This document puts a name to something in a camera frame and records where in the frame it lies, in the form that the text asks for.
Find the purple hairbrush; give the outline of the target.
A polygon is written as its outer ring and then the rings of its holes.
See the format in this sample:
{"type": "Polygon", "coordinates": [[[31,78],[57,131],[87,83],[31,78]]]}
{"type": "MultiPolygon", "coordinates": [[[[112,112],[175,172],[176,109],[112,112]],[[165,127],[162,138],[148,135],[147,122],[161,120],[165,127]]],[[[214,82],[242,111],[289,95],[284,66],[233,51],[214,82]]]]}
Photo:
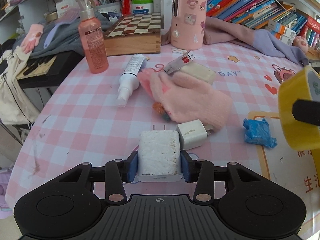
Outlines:
{"type": "Polygon", "coordinates": [[[80,9],[79,8],[70,8],[66,10],[62,16],[58,19],[58,22],[55,24],[53,29],[47,35],[43,48],[46,49],[50,43],[52,42],[57,30],[64,25],[70,25],[73,23],[78,17],[80,16],[80,9]]]}

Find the grey clothing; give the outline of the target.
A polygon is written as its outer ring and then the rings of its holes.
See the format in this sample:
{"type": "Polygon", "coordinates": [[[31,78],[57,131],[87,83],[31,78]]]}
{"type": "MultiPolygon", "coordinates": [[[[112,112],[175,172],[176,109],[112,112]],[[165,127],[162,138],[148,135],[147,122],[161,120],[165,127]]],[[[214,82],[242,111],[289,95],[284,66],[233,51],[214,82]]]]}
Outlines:
{"type": "MultiPolygon", "coordinates": [[[[80,24],[80,20],[76,19],[70,25],[61,26],[57,30],[52,42],[50,43],[50,45],[46,49],[43,48],[45,39],[46,39],[47,35],[49,34],[49,32],[53,29],[55,24],[54,23],[50,23],[47,25],[41,24],[44,26],[43,34],[40,38],[39,44],[31,52],[30,58],[31,59],[38,59],[38,58],[42,58],[45,56],[56,55],[56,54],[63,53],[66,51],[74,51],[74,52],[78,53],[79,55],[84,56],[85,54],[84,54],[84,50],[82,48],[80,35],[79,35],[79,31],[78,31],[79,24],[80,24]]],[[[22,48],[20,47],[20,45],[26,35],[27,34],[20,37],[20,39],[16,40],[16,42],[14,43],[14,45],[12,47],[12,51],[14,53],[22,51],[22,48]]]]}

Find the pink pig plush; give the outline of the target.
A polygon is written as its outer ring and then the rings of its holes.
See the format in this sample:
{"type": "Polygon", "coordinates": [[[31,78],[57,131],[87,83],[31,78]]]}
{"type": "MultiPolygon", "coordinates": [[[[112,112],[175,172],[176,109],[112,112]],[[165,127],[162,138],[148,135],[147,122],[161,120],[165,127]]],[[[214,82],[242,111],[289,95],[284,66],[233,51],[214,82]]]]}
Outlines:
{"type": "Polygon", "coordinates": [[[296,36],[292,45],[300,48],[304,54],[308,53],[309,47],[305,36],[296,36]]]}

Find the small red white box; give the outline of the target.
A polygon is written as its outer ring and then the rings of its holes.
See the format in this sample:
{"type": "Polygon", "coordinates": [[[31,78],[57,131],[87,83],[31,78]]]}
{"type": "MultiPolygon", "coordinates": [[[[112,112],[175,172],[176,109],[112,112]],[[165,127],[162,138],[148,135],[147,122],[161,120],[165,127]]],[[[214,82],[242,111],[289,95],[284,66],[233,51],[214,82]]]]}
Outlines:
{"type": "Polygon", "coordinates": [[[187,51],[186,53],[184,53],[183,55],[181,55],[180,57],[176,58],[175,60],[172,60],[171,62],[169,62],[164,68],[163,70],[167,73],[167,74],[172,74],[176,71],[178,71],[179,69],[181,69],[183,66],[185,66],[186,64],[190,63],[191,61],[193,61],[195,59],[195,55],[194,52],[192,50],[187,51]]]}

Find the small white charger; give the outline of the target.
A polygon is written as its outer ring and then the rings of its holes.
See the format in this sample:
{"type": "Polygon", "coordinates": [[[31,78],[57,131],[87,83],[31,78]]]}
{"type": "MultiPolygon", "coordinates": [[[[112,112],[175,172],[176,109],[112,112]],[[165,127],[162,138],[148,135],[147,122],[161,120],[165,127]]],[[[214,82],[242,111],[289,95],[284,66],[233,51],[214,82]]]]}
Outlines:
{"type": "Polygon", "coordinates": [[[178,124],[176,131],[179,134],[180,148],[190,150],[202,146],[211,130],[212,125],[203,125],[199,119],[178,124]]]}

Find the pink purple cloth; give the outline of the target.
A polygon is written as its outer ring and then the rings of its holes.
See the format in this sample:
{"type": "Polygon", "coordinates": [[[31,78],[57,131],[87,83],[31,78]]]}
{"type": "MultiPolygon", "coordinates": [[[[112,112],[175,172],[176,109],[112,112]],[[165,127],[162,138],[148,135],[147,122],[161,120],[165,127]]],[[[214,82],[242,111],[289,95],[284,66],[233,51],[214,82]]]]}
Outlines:
{"type": "Polygon", "coordinates": [[[232,42],[271,57],[285,57],[295,64],[309,64],[306,54],[299,47],[285,44],[265,29],[252,30],[244,25],[207,17],[203,44],[223,42],[232,42]]]}

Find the red book set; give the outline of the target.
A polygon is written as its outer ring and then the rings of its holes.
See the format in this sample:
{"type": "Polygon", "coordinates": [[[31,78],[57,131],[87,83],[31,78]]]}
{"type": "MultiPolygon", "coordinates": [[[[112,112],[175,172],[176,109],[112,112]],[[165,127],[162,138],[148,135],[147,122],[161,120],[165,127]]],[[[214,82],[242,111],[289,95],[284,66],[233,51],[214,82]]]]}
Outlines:
{"type": "Polygon", "coordinates": [[[317,22],[312,17],[308,16],[302,28],[299,30],[299,36],[305,37],[308,46],[312,46],[316,36],[319,37],[319,22],[317,22]]]}

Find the pink spray bottle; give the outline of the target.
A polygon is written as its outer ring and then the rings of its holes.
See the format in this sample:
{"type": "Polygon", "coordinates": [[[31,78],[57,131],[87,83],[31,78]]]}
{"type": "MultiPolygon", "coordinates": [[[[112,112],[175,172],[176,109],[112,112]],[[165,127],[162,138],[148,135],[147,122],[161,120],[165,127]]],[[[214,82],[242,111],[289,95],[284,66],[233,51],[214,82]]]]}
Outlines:
{"type": "Polygon", "coordinates": [[[102,73],[108,68],[103,31],[90,0],[76,0],[80,8],[78,31],[90,72],[102,73]]]}

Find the white spray tube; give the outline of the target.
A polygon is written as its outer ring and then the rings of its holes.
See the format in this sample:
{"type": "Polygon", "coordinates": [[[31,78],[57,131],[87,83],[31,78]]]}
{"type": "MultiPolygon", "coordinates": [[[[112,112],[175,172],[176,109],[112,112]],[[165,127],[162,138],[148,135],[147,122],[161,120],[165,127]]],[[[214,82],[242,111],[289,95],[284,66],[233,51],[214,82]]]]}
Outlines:
{"type": "Polygon", "coordinates": [[[137,74],[146,67],[146,59],[142,54],[134,54],[126,65],[119,78],[118,97],[116,104],[118,107],[125,107],[133,91],[139,87],[137,74]]]}

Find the yellow tape roll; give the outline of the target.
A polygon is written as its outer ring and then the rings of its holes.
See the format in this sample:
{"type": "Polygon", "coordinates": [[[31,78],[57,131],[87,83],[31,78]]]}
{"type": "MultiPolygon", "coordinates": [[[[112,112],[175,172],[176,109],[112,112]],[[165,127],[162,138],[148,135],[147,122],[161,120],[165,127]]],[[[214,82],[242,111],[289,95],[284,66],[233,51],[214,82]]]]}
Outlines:
{"type": "Polygon", "coordinates": [[[288,145],[297,151],[319,149],[319,74],[312,67],[280,85],[278,107],[288,145]]]}

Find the large white charger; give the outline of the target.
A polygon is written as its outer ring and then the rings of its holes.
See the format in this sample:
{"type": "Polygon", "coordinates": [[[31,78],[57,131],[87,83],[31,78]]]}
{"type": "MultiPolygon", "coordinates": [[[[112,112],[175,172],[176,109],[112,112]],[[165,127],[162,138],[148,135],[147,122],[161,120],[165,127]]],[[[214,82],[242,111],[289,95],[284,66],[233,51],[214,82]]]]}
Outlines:
{"type": "Polygon", "coordinates": [[[140,134],[137,178],[144,183],[176,182],[182,179],[177,131],[143,131],[140,134]]]}

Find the pink knit glove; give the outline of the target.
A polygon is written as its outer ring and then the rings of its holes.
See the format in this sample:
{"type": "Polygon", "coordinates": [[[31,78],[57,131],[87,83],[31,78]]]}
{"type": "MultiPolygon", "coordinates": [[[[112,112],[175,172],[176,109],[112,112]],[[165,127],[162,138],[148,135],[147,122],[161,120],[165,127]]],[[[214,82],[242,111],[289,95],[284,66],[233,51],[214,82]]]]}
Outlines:
{"type": "Polygon", "coordinates": [[[182,72],[170,76],[151,68],[138,73],[137,78],[172,121],[181,124],[199,119],[216,132],[226,125],[233,100],[212,85],[182,72]]]}

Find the blue plastic bag wad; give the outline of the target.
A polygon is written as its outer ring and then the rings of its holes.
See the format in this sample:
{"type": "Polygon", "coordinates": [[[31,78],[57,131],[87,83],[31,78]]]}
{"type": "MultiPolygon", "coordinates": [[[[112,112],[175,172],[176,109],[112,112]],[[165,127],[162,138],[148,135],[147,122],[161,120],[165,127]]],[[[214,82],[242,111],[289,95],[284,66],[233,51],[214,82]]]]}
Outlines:
{"type": "Polygon", "coordinates": [[[276,138],[272,137],[270,126],[265,118],[261,120],[244,119],[244,141],[249,144],[261,145],[267,148],[277,146],[276,138]]]}

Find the wooden chess box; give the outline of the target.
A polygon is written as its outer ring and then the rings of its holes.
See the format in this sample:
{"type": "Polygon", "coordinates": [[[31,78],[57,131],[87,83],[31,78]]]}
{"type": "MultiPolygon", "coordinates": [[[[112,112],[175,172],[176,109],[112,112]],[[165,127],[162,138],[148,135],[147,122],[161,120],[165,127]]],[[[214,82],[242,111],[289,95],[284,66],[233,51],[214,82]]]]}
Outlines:
{"type": "Polygon", "coordinates": [[[160,53],[160,13],[121,17],[104,33],[104,45],[108,56],[160,53]]]}

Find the beige eraser block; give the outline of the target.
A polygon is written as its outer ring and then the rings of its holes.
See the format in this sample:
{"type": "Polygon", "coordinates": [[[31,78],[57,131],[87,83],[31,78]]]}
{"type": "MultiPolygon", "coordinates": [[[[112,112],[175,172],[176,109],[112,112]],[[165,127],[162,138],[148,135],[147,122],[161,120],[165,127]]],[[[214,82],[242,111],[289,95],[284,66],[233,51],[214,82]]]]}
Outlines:
{"type": "Polygon", "coordinates": [[[180,69],[180,72],[191,75],[199,80],[202,80],[210,85],[213,84],[216,77],[216,72],[212,69],[196,63],[194,61],[189,62],[180,69]]]}

